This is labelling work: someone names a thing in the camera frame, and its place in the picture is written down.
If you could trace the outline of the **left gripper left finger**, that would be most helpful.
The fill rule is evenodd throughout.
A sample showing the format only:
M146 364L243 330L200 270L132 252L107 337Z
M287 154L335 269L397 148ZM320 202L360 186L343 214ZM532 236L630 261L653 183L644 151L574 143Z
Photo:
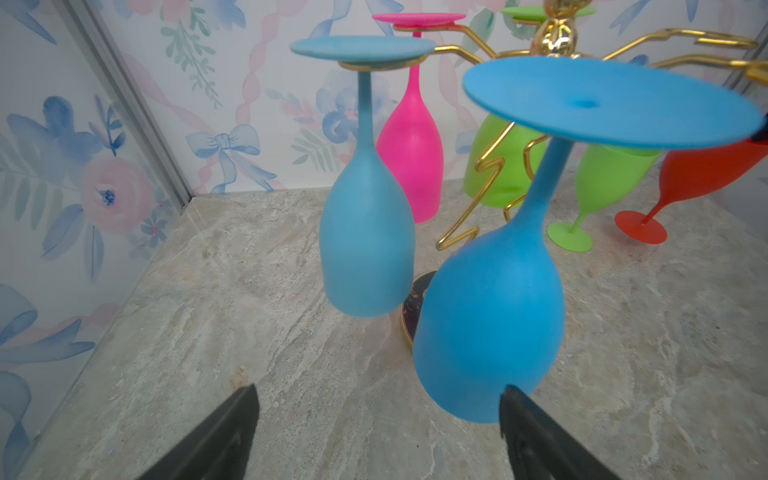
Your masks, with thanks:
M237 389L139 479L244 478L259 413L256 386Z

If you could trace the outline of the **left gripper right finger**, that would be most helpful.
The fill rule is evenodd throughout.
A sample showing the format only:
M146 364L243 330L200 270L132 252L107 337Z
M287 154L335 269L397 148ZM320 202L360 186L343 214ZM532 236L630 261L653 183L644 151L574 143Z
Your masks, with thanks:
M516 386L507 386L501 396L499 424L512 473L518 480L619 480Z

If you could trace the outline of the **red wine glass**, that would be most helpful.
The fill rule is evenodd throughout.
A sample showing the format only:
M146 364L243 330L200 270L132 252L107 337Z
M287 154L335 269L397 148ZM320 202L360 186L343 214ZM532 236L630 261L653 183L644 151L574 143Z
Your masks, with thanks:
M711 194L733 183L767 156L767 135L710 149L670 152L659 175L659 200L647 214L621 211L617 227L632 239L658 245L668 234L655 216L671 203Z

